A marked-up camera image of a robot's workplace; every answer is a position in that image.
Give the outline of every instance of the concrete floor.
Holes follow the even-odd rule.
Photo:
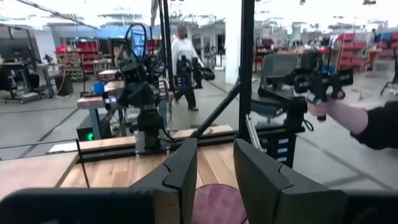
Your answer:
[[[356,75],[355,84],[346,88],[345,102],[364,108],[382,105],[388,97],[380,97],[379,91],[391,75],[388,74],[387,78],[381,75],[375,78]],[[232,85],[224,83],[222,72],[217,72],[216,77],[211,83],[204,82],[204,89],[195,90],[199,112],[188,112],[185,100],[173,105],[172,129],[188,129],[192,125],[201,124],[221,103]],[[254,91],[257,91],[258,85],[259,81],[254,79]],[[82,85],[76,83],[74,87],[75,94],[71,97],[44,99],[25,105],[4,104],[0,101],[0,146],[75,138],[76,127],[88,116],[88,111],[76,108]],[[361,89],[364,100],[358,100],[358,89]],[[238,108],[238,99],[233,100],[215,123],[229,124],[236,129]],[[266,120],[255,113],[252,117],[254,121]],[[295,170],[331,188],[398,189],[395,174],[398,170],[398,151],[372,151],[358,144],[332,119],[319,123],[309,114],[306,118],[314,125],[315,131],[298,135]],[[0,157],[15,159],[41,156],[52,146],[53,144],[0,149]]]

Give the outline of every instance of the purple disc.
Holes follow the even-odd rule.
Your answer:
[[[195,191],[192,223],[241,224],[246,219],[241,194],[225,184],[209,184]]]

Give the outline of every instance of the green light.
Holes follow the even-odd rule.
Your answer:
[[[88,133],[88,134],[86,134],[86,140],[87,140],[87,141],[92,141],[92,140],[94,140],[94,134],[93,134],[93,133]]]

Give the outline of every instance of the black sleeve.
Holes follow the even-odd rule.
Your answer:
[[[369,110],[368,126],[361,134],[351,136],[375,150],[398,147],[398,101]]]

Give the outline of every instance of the white shirt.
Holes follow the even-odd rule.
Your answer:
[[[172,44],[172,68],[174,75],[177,72],[177,61],[181,60],[181,56],[183,55],[185,55],[188,60],[191,60],[193,57],[197,57],[199,64],[204,67],[200,58],[198,57],[197,51],[193,47],[191,40],[189,40],[188,38],[177,38],[173,41]]]

